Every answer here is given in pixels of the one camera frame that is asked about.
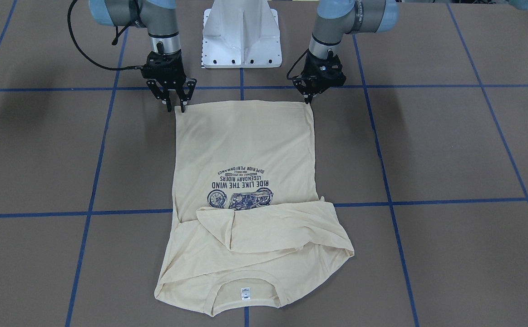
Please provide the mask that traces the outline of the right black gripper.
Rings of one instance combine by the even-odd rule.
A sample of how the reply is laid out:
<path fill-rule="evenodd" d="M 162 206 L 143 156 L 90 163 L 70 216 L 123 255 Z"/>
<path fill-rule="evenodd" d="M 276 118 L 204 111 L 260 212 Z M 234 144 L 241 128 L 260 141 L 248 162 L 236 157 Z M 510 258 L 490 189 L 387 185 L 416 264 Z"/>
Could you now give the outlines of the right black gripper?
<path fill-rule="evenodd" d="M 179 106 L 182 113 L 185 112 L 187 103 L 191 101 L 197 79 L 187 78 L 183 68 L 182 50 L 170 54 L 159 54 L 151 51 L 146 64 L 142 66 L 141 74 L 146 81 L 148 89 L 153 96 L 160 100 L 168 112 L 173 111 L 170 99 L 170 91 L 161 89 L 157 81 L 166 89 L 174 89 L 179 98 Z"/>

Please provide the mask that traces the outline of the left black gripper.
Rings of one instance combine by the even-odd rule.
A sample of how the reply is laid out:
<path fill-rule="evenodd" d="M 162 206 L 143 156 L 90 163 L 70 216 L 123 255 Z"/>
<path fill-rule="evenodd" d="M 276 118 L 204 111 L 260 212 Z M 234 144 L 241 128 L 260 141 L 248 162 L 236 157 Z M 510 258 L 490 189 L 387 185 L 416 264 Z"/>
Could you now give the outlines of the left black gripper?
<path fill-rule="evenodd" d="M 292 67 L 294 68 L 303 57 L 306 58 L 305 66 L 301 74 L 293 76 L 291 81 L 303 95 L 306 104 L 310 105 L 316 94 L 322 94 L 331 87 L 345 84 L 343 66 L 333 50 L 328 50 L 326 59 L 318 58 L 309 50 L 305 50 Z"/>

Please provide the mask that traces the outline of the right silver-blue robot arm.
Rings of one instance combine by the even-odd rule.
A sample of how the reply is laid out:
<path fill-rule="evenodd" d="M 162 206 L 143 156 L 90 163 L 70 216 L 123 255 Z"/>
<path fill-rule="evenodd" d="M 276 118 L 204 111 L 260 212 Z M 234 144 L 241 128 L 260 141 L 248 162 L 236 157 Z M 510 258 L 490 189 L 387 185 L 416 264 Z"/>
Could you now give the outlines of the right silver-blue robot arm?
<path fill-rule="evenodd" d="M 100 25 L 146 29 L 151 52 L 137 66 L 148 89 L 171 112 L 170 91 L 179 98 L 181 112 L 191 100 L 197 79 L 185 75 L 174 0 L 90 0 L 91 15 Z"/>

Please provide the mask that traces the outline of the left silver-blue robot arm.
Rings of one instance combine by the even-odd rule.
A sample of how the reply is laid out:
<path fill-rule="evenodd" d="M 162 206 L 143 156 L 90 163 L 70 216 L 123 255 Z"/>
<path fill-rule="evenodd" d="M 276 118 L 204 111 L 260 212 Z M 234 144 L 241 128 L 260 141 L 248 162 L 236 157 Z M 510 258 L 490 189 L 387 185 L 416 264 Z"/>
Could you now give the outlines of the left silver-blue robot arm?
<path fill-rule="evenodd" d="M 339 58 L 344 35 L 386 32 L 397 23 L 395 0 L 320 0 L 308 48 L 297 59 L 305 60 L 300 74 L 286 78 L 310 105 L 315 96 L 345 84 Z"/>

